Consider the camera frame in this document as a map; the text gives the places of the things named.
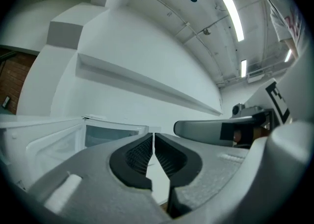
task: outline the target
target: ceiling light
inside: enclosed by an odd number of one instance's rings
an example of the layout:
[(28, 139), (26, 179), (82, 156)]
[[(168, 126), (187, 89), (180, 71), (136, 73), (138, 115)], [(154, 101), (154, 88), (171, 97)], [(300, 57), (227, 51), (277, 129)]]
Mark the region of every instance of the ceiling light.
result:
[(290, 56), (291, 56), (291, 53), (292, 53), (292, 51), (291, 51), (291, 50), (289, 50), (289, 51), (288, 51), (288, 54), (287, 54), (287, 56), (286, 56), (286, 60), (285, 60), (285, 62), (288, 62), (288, 61), (289, 61)]
[(234, 23), (234, 26), (235, 26), (235, 32), (236, 32), (237, 40), (240, 42), (244, 39), (244, 35), (243, 35), (243, 29), (242, 29), (240, 17), (239, 17), (237, 10), (236, 10), (235, 3), (233, 0), (223, 0), (223, 2), (225, 3), (225, 5), (229, 11), (230, 17), (231, 17), (232, 22)]
[(241, 77), (246, 76), (246, 60), (241, 61)]

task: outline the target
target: brick wall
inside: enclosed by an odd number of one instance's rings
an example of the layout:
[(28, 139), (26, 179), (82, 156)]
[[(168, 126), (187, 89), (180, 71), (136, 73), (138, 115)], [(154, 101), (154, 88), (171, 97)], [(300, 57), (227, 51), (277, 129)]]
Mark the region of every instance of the brick wall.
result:
[[(3, 55), (10, 50), (0, 49), (0, 55)], [(17, 52), (13, 58), (2, 62), (0, 65), (0, 104), (2, 104), (9, 96), (11, 98), (7, 110), (16, 114), (20, 93), (29, 72), (30, 67), (34, 63), (36, 56)]]

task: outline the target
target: ceiling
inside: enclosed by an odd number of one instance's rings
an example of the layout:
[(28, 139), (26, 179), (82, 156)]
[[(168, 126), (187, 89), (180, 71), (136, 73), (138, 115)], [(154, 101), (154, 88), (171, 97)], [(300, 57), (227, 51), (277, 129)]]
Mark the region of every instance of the ceiling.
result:
[(177, 38), (207, 70), (219, 88), (242, 82), (240, 63), (248, 73), (266, 76), (284, 72), (288, 48), (279, 43), (266, 0), (234, 0), (244, 32), (237, 41), (235, 29), (222, 0), (130, 0), (128, 6), (145, 14)]

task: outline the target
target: white t-shirt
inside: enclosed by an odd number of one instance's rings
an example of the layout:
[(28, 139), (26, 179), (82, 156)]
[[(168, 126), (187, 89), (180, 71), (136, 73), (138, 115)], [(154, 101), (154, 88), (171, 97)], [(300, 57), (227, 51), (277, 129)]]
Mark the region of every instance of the white t-shirt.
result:
[(309, 43), (310, 34), (305, 20), (293, 0), (268, 0), (271, 6), (271, 19), (278, 40), (292, 38), (301, 56)]

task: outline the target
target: white cabinet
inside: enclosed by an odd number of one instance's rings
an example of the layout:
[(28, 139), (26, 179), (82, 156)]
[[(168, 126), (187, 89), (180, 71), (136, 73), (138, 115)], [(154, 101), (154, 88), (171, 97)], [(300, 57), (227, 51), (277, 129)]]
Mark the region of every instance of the white cabinet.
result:
[(0, 160), (13, 183), (27, 190), (84, 148), (148, 131), (148, 126), (112, 123), (93, 116), (0, 115)]

